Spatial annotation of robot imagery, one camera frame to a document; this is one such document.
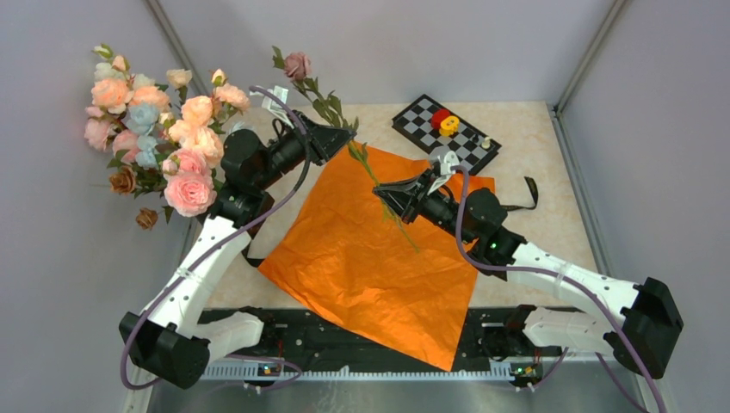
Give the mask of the blue flower stem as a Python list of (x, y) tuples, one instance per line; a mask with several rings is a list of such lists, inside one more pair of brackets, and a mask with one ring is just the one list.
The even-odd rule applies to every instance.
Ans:
[(133, 161), (144, 169), (158, 169), (156, 146), (160, 140), (154, 136), (154, 133), (159, 115), (159, 109), (147, 102), (132, 105), (128, 110), (126, 126), (138, 136), (136, 148), (139, 151), (134, 155)]

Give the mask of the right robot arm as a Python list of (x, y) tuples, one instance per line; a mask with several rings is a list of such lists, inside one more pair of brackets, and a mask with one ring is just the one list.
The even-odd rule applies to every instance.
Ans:
[(515, 354), (560, 346), (609, 354), (633, 373), (665, 376), (684, 328), (669, 287), (652, 277), (618, 280), (571, 264), (504, 227), (508, 209), (488, 188), (461, 197), (432, 186), (436, 172), (382, 183), (373, 193), (410, 224), (422, 217), (454, 236), (481, 274), (541, 290), (574, 313), (523, 305), (507, 324), (504, 341)]

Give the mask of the peach flower stem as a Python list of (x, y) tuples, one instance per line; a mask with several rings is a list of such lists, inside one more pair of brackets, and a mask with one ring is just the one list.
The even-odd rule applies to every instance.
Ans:
[(190, 71), (169, 70), (167, 82), (158, 83), (143, 73), (131, 72), (131, 65), (123, 55), (104, 47), (96, 54), (101, 61), (96, 63), (93, 73), (89, 115), (126, 114), (138, 123), (164, 123), (173, 119), (174, 112), (187, 102)]
[(213, 121), (213, 99), (197, 96), (187, 99), (180, 118), (167, 129), (168, 138), (181, 148), (201, 154), (208, 168), (216, 168), (224, 155), (223, 143), (209, 124)]
[(213, 72), (211, 82), (214, 99), (230, 105), (241, 113), (250, 108), (250, 98), (242, 89), (229, 83), (228, 77), (222, 69)]

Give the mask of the pink flower stem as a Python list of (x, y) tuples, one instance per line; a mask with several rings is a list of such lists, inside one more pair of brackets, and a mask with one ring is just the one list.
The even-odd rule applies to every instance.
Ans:
[(215, 201), (212, 172), (198, 151), (179, 149), (162, 163), (167, 204), (183, 217), (203, 214)]

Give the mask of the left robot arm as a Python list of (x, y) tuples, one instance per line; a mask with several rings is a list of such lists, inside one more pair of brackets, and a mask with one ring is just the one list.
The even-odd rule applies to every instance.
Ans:
[(119, 329), (128, 362), (181, 389), (188, 389), (214, 361), (248, 348), (266, 355), (276, 333), (257, 310), (244, 308), (201, 323), (206, 303), (233, 259), (241, 256), (266, 218), (292, 198), (275, 202), (268, 188), (298, 165), (300, 188), (312, 164), (324, 165), (356, 136), (348, 127), (320, 125), (300, 111), (292, 123), (273, 120), (276, 137), (264, 144), (250, 129), (231, 133), (220, 167), (225, 182), (205, 212), (202, 229), (160, 294), (140, 313), (127, 313)]

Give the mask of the orange wrapping paper sheet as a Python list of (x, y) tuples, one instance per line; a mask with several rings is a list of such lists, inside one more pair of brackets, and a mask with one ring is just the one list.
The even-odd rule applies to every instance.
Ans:
[(477, 272), (453, 236), (426, 219), (398, 226), (372, 192), (427, 167), (375, 148), (366, 164), (340, 152), (259, 269), (327, 321), (448, 371)]

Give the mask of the brown flower stem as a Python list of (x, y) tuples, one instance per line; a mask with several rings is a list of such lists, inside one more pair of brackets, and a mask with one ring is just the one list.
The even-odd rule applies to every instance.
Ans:
[[(131, 195), (134, 199), (144, 194), (160, 193), (163, 190), (161, 175), (151, 169), (119, 163), (116, 171), (108, 178), (110, 190), (114, 194)], [(160, 212), (142, 207), (135, 221), (142, 229), (151, 230), (159, 220)]]

